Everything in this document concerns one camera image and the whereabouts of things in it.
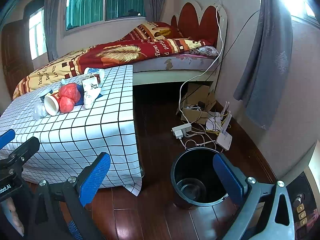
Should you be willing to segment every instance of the white grid tablecloth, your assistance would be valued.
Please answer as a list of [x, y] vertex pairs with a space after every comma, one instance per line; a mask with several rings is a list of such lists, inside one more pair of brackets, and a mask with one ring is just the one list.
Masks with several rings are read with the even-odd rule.
[[[68, 82], [79, 83], [78, 77]], [[110, 170], [100, 187], [123, 185], [138, 195], [141, 174], [133, 124], [132, 65], [105, 69], [101, 98], [91, 109], [75, 106], [67, 114], [33, 119], [34, 103], [47, 89], [59, 89], [60, 82], [39, 88], [15, 99], [0, 118], [0, 135], [13, 129], [16, 137], [0, 150], [7, 158], [23, 142], [35, 136], [40, 149], [23, 166], [23, 177], [38, 183], [64, 182], [78, 176], [101, 152], [111, 157]]]

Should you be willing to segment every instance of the window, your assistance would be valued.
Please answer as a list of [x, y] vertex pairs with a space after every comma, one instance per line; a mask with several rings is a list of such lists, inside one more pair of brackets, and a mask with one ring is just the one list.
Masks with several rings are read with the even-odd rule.
[[29, 41], [31, 59], [47, 52], [44, 35], [44, 8], [40, 8], [30, 15], [29, 20]]
[[291, 15], [319, 25], [307, 0], [283, 0]]
[[144, 17], [143, 0], [65, 0], [66, 31], [125, 17]]

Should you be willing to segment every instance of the door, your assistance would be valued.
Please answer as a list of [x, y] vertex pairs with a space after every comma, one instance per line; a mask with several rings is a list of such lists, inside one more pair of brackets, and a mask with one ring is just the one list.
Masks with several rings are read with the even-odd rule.
[[6, 24], [1, 33], [4, 78], [12, 97], [18, 83], [34, 71], [29, 42], [29, 21]]

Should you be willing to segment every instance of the comforter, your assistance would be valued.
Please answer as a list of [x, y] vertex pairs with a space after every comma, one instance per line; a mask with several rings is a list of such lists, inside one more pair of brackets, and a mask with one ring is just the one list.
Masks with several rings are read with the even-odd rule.
[[61, 79], [81, 75], [88, 67], [120, 66], [208, 45], [212, 44], [183, 38], [177, 28], [166, 23], [143, 23], [119, 41], [72, 51], [37, 69], [19, 82], [13, 99]]

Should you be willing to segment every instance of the black trash can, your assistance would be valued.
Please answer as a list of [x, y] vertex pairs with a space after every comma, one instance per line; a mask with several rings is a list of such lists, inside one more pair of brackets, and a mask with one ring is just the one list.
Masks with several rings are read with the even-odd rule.
[[213, 156], [217, 153], [210, 148], [195, 147], [173, 162], [171, 183], [177, 206], [185, 209], [213, 206], [228, 196], [212, 166]]

